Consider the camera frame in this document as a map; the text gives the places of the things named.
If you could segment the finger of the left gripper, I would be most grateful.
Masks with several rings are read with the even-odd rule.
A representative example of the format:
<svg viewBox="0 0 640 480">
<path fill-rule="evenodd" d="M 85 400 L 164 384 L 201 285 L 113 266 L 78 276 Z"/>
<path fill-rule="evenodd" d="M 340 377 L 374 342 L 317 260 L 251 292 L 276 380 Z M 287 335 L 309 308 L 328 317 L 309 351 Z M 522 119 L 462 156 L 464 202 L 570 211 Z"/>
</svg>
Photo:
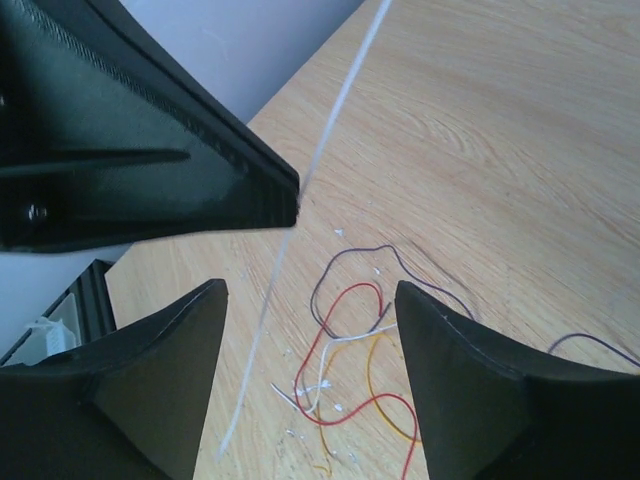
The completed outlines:
<svg viewBox="0 0 640 480">
<path fill-rule="evenodd" d="M 4 252 L 290 228 L 299 189 L 121 3 L 2 3 Z"/>
</svg>

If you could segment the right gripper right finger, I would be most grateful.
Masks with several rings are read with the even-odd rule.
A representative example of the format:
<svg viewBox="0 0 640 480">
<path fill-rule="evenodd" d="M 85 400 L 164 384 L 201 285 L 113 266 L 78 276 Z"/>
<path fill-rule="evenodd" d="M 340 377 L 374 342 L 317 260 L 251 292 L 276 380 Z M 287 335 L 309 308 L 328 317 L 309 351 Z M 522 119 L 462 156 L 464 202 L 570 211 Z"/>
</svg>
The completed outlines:
<svg viewBox="0 0 640 480">
<path fill-rule="evenodd" d="M 635 479 L 639 379 L 533 349 L 416 285 L 395 311 L 433 479 Z"/>
</svg>

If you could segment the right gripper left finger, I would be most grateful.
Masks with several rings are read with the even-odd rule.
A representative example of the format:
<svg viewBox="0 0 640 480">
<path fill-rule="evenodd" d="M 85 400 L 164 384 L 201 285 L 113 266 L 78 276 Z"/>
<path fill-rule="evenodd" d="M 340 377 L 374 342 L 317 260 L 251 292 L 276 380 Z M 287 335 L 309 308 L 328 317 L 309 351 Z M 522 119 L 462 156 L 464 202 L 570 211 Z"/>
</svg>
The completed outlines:
<svg viewBox="0 0 640 480">
<path fill-rule="evenodd" d="M 224 332 L 211 279 L 164 309 L 1 371 L 5 479 L 190 479 Z"/>
</svg>

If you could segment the black aluminium frame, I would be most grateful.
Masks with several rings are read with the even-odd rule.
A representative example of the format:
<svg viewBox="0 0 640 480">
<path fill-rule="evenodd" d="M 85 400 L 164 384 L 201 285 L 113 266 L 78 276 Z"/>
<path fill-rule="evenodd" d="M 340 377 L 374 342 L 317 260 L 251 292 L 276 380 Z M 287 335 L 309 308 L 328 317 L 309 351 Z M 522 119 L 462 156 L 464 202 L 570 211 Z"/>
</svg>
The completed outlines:
<svg viewBox="0 0 640 480">
<path fill-rule="evenodd" d="M 35 365 L 116 330 L 106 284 L 111 262 L 93 261 L 1 357 L 1 365 Z"/>
</svg>

